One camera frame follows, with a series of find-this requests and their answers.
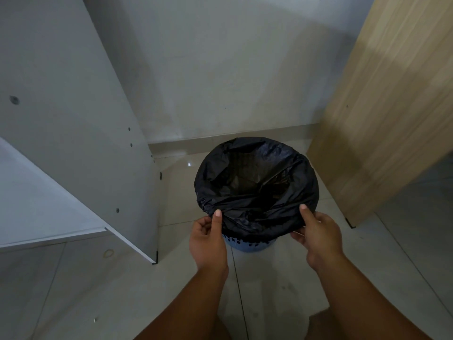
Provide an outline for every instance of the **black plastic bag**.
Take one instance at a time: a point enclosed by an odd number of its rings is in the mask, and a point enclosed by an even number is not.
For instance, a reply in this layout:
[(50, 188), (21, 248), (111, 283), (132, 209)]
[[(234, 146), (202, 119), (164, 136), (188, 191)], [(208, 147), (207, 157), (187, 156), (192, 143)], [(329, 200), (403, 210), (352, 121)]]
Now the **black plastic bag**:
[(197, 202), (212, 217), (223, 212), (222, 234), (266, 242), (304, 225), (299, 205), (314, 212), (318, 180), (309, 160), (264, 137), (222, 143), (203, 160), (195, 177)]

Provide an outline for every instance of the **trash can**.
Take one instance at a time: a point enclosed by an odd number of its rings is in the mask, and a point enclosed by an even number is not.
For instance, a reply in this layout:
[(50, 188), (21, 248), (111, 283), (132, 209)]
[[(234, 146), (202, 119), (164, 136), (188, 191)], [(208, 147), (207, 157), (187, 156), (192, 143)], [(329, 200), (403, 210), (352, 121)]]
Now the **trash can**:
[(309, 160), (265, 137), (239, 137), (214, 148), (194, 182), (197, 203), (223, 213), (222, 235), (241, 251), (258, 251), (304, 225), (299, 205), (315, 211), (318, 180)]

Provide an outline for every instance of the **blue plastic basket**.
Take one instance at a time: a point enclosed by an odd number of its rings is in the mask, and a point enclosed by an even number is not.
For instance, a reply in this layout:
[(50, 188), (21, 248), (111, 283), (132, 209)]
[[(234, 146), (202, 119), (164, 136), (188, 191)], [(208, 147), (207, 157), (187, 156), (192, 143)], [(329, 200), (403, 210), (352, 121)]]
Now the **blue plastic basket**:
[(275, 240), (268, 241), (268, 242), (258, 242), (258, 243), (250, 243), (245, 242), (243, 240), (238, 240), (236, 238), (231, 238), (225, 235), (222, 235), (225, 243), (229, 244), (231, 247), (237, 249), (238, 251), (243, 251), (246, 253), (251, 253), (255, 251), (262, 251), (265, 248), (268, 248), (271, 244), (275, 242)]

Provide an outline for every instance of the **metal screw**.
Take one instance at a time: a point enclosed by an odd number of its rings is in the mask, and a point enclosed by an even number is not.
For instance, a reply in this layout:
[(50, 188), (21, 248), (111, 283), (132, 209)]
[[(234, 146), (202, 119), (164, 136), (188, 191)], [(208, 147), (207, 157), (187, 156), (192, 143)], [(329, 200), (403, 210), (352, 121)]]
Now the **metal screw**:
[(9, 101), (11, 101), (14, 105), (18, 105), (20, 103), (19, 98), (15, 97), (14, 95), (9, 96)]

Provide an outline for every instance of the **person's right hand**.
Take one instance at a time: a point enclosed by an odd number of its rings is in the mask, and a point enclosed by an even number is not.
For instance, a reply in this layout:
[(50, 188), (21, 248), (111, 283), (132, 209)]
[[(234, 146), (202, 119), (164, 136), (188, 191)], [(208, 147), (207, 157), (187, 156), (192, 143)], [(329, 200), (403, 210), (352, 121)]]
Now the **person's right hand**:
[(304, 204), (299, 206), (299, 211), (305, 227), (298, 232), (305, 237), (294, 232), (291, 237), (308, 249), (307, 262), (310, 267), (317, 271), (323, 263), (342, 257), (344, 254), (338, 224), (325, 213), (316, 211), (313, 215)]

